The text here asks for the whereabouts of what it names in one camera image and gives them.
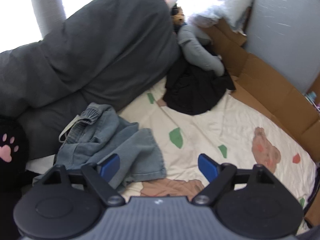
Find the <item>dark gray blanket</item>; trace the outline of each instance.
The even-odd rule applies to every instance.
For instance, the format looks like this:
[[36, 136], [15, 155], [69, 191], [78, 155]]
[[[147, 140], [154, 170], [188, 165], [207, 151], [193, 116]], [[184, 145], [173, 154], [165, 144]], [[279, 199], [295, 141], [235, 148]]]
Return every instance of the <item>dark gray blanket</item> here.
[[164, 0], [94, 0], [43, 41], [0, 54], [0, 115], [18, 117], [30, 159], [91, 102], [122, 109], [179, 56]]

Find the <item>mattress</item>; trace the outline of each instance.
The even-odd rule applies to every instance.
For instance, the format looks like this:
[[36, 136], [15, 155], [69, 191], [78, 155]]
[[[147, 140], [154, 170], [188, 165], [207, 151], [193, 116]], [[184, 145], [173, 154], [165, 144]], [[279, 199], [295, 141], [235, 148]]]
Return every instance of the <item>mattress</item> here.
[[[309, 154], [263, 114], [234, 99], [227, 92], [204, 114], [190, 116], [158, 105], [165, 92], [165, 79], [136, 98], [119, 114], [140, 128], [151, 128], [167, 169], [167, 178], [129, 185], [123, 196], [187, 195], [192, 198], [208, 185], [197, 167], [201, 153], [218, 163], [251, 169], [256, 163], [269, 170], [307, 205], [316, 178], [316, 165]], [[266, 156], [259, 156], [267, 148]]]

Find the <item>wall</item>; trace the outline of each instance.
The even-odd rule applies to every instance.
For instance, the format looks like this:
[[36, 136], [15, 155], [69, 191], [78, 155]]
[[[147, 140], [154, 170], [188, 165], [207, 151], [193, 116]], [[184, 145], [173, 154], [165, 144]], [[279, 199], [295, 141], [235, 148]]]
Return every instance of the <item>wall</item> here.
[[300, 92], [320, 72], [320, 0], [255, 0], [245, 49]]

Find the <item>pink paw print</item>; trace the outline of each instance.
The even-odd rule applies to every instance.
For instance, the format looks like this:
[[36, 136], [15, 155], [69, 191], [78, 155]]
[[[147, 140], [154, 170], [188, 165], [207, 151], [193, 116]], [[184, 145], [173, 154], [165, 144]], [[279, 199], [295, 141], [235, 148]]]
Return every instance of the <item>pink paw print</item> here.
[[[6, 142], [8, 139], [7, 134], [5, 133], [2, 136], [2, 141]], [[12, 161], [12, 157], [11, 157], [11, 148], [8, 144], [13, 144], [14, 143], [14, 136], [12, 136], [9, 140], [9, 142], [7, 142], [6, 145], [3, 145], [2, 147], [0, 147], [0, 158], [3, 159], [5, 162], [9, 163]], [[19, 150], [19, 146], [15, 146], [13, 148], [13, 152], [17, 152]]]

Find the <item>green patch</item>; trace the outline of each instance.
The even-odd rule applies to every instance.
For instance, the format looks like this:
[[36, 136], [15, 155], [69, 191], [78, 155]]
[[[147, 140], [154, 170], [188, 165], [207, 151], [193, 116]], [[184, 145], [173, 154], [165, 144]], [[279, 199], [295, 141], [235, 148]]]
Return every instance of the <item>green patch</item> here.
[[155, 98], [153, 97], [153, 94], [152, 93], [147, 93], [147, 95], [148, 95], [150, 104], [153, 104], [156, 101]]
[[221, 144], [220, 146], [218, 146], [219, 150], [222, 153], [222, 156], [226, 159], [227, 158], [227, 148], [225, 145]]
[[304, 203], [305, 203], [305, 200], [304, 200], [304, 198], [302, 198], [302, 199], [300, 199], [300, 205], [302, 206], [302, 208], [304, 207]]
[[169, 137], [170, 137], [170, 141], [177, 146], [179, 149], [182, 148], [183, 145], [183, 138], [181, 135], [181, 130], [180, 128], [176, 128], [173, 129], [170, 133], [169, 133]]

